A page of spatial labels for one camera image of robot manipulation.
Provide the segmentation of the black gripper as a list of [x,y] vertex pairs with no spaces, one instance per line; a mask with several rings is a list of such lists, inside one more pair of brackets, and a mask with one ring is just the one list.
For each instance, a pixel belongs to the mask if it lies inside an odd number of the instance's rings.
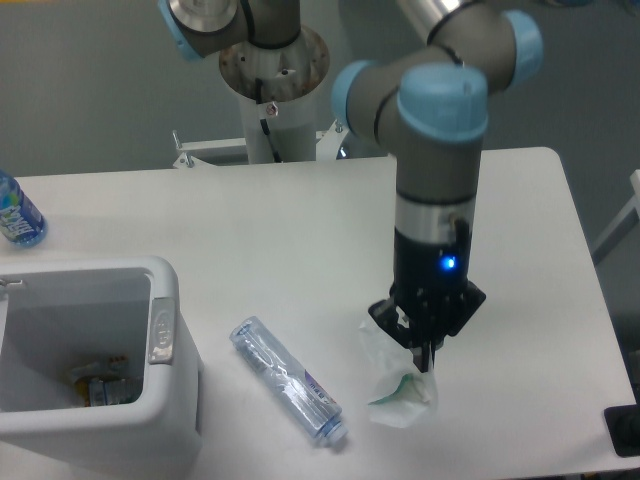
[[470,247],[468,227],[457,227],[451,243],[419,242],[394,233],[392,298],[372,304],[368,314],[411,352],[420,372],[433,368],[445,338],[455,337],[486,300],[468,280]]

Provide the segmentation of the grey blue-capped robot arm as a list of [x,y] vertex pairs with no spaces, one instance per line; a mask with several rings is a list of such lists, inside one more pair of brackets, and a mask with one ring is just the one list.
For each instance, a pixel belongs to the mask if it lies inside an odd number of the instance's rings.
[[[336,77],[338,122],[396,160],[393,283],[376,324],[429,371],[436,350],[484,301],[468,278],[487,100],[534,76],[534,20],[483,1],[404,1],[423,47],[388,64],[359,61]],[[296,1],[162,1],[181,54],[219,58],[237,97],[251,163],[314,161],[313,95],[329,54]]]

